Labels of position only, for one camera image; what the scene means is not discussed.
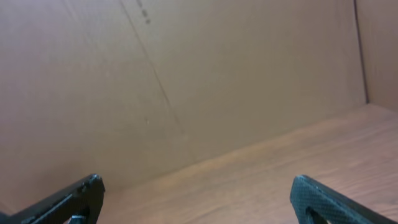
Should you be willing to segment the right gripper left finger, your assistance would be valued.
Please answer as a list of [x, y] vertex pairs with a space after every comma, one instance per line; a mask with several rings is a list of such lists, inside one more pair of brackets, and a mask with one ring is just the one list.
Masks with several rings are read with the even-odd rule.
[[104, 200], [101, 176], [91, 174], [11, 216], [1, 214], [5, 224], [96, 224]]

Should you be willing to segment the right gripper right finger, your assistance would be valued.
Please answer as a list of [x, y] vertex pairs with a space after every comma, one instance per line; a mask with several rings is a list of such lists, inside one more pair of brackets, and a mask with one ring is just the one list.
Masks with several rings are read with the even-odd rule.
[[300, 224], [397, 224], [307, 175], [294, 178], [290, 202]]

